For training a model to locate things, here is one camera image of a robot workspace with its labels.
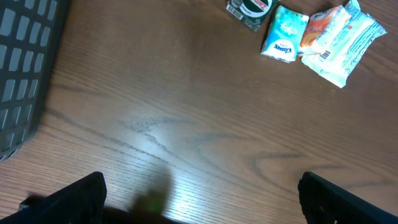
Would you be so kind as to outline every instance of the wet wipes package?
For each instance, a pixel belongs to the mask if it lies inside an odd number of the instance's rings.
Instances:
[[[351,0],[345,9],[351,19],[325,53],[302,58],[306,66],[340,88],[346,85],[348,76],[374,39],[387,33],[372,16],[361,12],[358,0]]]
[[[288,63],[295,61],[308,19],[306,15],[279,6],[261,54]]]
[[[344,6],[337,6],[310,17],[298,51],[299,56],[323,54],[351,18]]]
[[[257,31],[279,0],[228,0],[226,9]]]

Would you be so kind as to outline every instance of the black object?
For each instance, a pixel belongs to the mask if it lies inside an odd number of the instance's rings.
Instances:
[[[308,224],[398,223],[398,217],[312,172],[304,173],[298,192]]]
[[[36,133],[69,0],[0,0],[0,162]]]
[[[104,176],[95,172],[41,200],[28,198],[0,224],[98,224],[105,198]]]

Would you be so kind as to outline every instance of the orange packaging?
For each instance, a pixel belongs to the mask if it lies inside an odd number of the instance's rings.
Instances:
[[[314,14],[310,18],[298,50],[298,55],[323,54],[344,28],[351,15],[343,6]]]

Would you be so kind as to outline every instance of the black and white label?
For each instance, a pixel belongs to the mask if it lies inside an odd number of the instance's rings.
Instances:
[[[234,16],[236,16],[239,20],[242,19],[243,15],[236,9],[234,9],[234,7],[227,5],[226,6],[226,10],[228,10],[230,13],[234,14]]]
[[[330,55],[331,53],[329,51],[325,51],[325,53],[319,55],[319,60],[321,62],[324,62]]]

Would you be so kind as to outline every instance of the wood grain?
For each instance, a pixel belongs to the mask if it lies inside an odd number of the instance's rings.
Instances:
[[[398,215],[398,2],[360,3],[389,33],[341,90],[260,56],[269,20],[253,32],[225,0],[73,1],[39,132],[0,164],[0,218],[96,170],[125,210],[169,181],[165,215],[189,223],[305,223],[308,170]]]

